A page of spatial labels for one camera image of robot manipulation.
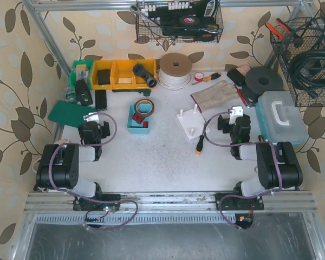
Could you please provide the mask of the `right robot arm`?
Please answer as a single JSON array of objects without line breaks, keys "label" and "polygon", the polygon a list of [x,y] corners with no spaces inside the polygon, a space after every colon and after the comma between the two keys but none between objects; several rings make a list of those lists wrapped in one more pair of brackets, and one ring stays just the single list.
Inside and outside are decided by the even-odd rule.
[{"label": "right robot arm", "polygon": [[239,116],[233,123],[221,115],[217,129],[229,134],[232,147],[230,153],[236,160],[250,160],[257,163],[256,175],[240,181],[233,188],[233,194],[251,197],[268,190],[291,189],[302,184],[303,173],[290,142],[270,145],[260,138],[257,144],[246,144],[250,140],[251,120],[248,115]]}]

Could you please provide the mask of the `white peg base plate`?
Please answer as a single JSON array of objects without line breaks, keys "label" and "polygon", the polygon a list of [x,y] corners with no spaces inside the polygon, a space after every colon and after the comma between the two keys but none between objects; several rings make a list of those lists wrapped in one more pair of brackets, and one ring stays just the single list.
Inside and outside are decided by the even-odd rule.
[{"label": "white peg base plate", "polygon": [[198,138],[203,134],[206,121],[199,111],[197,104],[190,110],[181,109],[176,117],[189,140]]}]

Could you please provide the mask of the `blue plastic tray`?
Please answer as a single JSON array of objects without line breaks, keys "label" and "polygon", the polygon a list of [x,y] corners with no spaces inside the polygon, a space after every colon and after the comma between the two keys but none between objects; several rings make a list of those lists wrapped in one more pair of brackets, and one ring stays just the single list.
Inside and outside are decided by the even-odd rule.
[{"label": "blue plastic tray", "polygon": [[127,130],[131,134],[147,135],[150,132],[150,117],[142,118],[135,111],[135,104],[130,104]]}]

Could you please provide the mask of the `black orange screwdriver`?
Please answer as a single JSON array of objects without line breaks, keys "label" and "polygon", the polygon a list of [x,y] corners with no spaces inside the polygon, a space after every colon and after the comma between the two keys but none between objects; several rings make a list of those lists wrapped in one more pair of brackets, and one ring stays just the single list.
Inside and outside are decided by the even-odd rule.
[{"label": "black orange screwdriver", "polygon": [[200,135],[199,136],[199,141],[198,141],[197,146],[196,146],[196,153],[197,154],[201,154],[202,153],[203,143],[204,143],[204,136],[203,135]]}]

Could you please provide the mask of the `brown tape roll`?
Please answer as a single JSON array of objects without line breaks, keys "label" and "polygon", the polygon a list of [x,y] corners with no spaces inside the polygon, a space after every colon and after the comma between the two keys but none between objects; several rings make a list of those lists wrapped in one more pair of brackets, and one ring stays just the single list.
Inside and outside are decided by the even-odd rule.
[{"label": "brown tape roll", "polygon": [[155,105],[150,99],[141,99],[134,104],[135,113],[142,118],[147,118],[154,113]]}]

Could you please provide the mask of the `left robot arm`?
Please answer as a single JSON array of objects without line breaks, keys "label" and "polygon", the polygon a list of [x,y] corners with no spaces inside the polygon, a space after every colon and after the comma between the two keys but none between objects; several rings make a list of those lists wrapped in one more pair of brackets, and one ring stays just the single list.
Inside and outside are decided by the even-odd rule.
[{"label": "left robot arm", "polygon": [[79,164],[98,161],[102,154],[101,141],[111,135],[109,123],[102,125],[89,121],[78,127],[80,144],[68,144],[51,156],[57,149],[57,144],[45,145],[42,158],[36,173],[36,185],[49,190],[68,190],[77,196],[100,200],[102,191],[99,184],[88,181],[79,174]]}]

